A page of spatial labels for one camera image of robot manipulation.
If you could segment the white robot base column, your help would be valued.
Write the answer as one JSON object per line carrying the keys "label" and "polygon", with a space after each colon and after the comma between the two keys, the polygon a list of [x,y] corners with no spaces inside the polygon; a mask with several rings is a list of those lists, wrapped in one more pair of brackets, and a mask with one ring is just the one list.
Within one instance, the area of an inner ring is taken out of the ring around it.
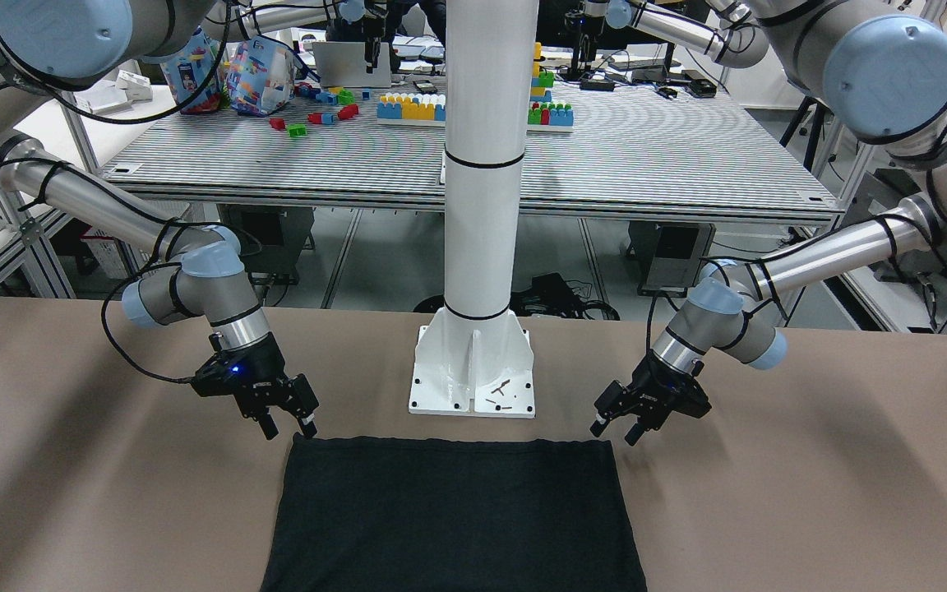
{"label": "white robot base column", "polygon": [[448,4],[444,303],[418,330],[414,414],[536,416],[510,299],[537,15],[536,1]]}

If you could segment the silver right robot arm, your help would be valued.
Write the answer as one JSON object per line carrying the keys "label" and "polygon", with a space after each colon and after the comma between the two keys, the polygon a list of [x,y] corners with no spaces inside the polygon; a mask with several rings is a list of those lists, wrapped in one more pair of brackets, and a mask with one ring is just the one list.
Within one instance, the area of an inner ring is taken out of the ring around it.
{"label": "silver right robot arm", "polygon": [[270,409],[316,434],[318,400],[289,376],[237,237],[221,225],[184,224],[93,173],[57,160],[15,126],[63,91],[89,89],[118,65],[183,48],[208,15],[228,20],[229,1],[0,1],[0,188],[25,192],[150,256],[124,282],[122,308],[140,326],[204,317],[214,355],[184,378],[201,396],[230,396],[271,439]]}

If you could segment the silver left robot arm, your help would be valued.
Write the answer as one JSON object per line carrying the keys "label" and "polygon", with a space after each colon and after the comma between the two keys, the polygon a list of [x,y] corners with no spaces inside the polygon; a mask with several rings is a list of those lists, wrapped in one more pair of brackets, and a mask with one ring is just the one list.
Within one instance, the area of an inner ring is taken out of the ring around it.
{"label": "silver left robot arm", "polygon": [[858,150],[839,206],[852,205],[873,157],[917,181],[918,192],[860,224],[834,226],[756,259],[709,260],[700,280],[646,352],[631,382],[610,383],[595,401],[591,433],[634,417],[635,445],[673,413],[710,410],[700,369],[709,351],[753,368],[778,366],[787,353],[779,329],[759,317],[794,289],[910,251],[947,244],[947,34],[945,5],[920,15],[883,1],[713,1],[715,29],[650,1],[586,1],[586,16],[630,27],[702,53],[722,67],[750,67],[772,49],[787,80],[828,109]]}

